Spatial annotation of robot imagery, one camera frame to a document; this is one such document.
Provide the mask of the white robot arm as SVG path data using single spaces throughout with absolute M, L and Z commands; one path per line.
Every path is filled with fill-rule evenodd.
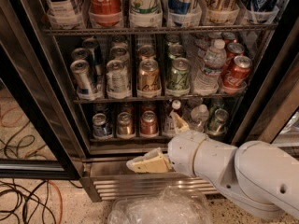
M 189 128 L 178 114 L 171 114 L 176 135 L 163 153 L 155 148 L 127 162 L 136 173 L 170 170 L 210 182 L 234 204 L 263 219 L 284 212 L 299 218 L 299 161 L 262 141 L 234 147 Z

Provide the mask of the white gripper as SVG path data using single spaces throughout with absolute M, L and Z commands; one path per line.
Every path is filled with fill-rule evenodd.
M 159 147 L 155 148 L 143 156 L 126 162 L 129 170 L 135 173 L 159 174 L 168 173 L 173 167 L 180 174 L 195 177 L 194 158 L 207 136 L 204 133 L 189 130 L 189 124 L 175 111 L 172 111 L 170 116 L 177 135 L 168 143 L 168 156 L 163 154 Z

